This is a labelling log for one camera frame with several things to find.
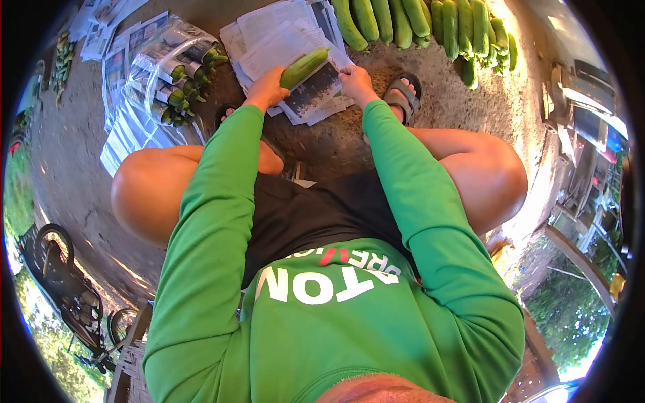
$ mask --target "black shorts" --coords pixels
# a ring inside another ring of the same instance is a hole
[[[258,173],[242,289],[275,260],[360,238],[387,242],[415,269],[375,170],[328,179],[308,189]]]

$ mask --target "hand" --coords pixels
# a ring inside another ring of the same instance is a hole
[[[280,87],[280,75],[283,71],[284,67],[276,66],[262,74],[251,84],[246,101],[242,105],[255,105],[265,113],[269,107],[288,97],[291,92]]]
[[[374,101],[380,99],[372,89],[372,79],[363,67],[345,66],[338,73],[342,83],[342,94],[352,98],[361,109]]]

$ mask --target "motorcycle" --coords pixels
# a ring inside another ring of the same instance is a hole
[[[37,231],[34,224],[17,240],[17,245],[19,262],[27,267],[45,299],[74,337],[90,350],[90,357],[75,354],[75,359],[96,366],[101,373],[114,372],[116,365],[110,355],[121,350],[137,311],[125,308],[110,312],[108,336],[114,346],[108,349],[101,327],[101,296],[74,264],[74,245],[67,231],[58,224],[47,224]]]

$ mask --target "green long-sleeve shirt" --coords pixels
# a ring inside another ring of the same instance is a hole
[[[394,373],[498,401],[524,353],[522,310],[450,176],[383,101],[363,130],[422,284],[385,242],[321,245],[260,270],[237,321],[263,122],[254,106],[229,116],[183,195],[143,362],[154,400],[313,402],[342,379]]]

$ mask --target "plastic bag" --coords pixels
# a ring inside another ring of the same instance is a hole
[[[210,84],[213,65],[227,58],[219,54],[214,36],[176,15],[157,30],[134,57],[120,90],[113,85],[105,103],[108,138],[101,162],[111,176],[128,155],[143,148],[205,144],[204,125],[190,105],[205,101],[199,88]]]

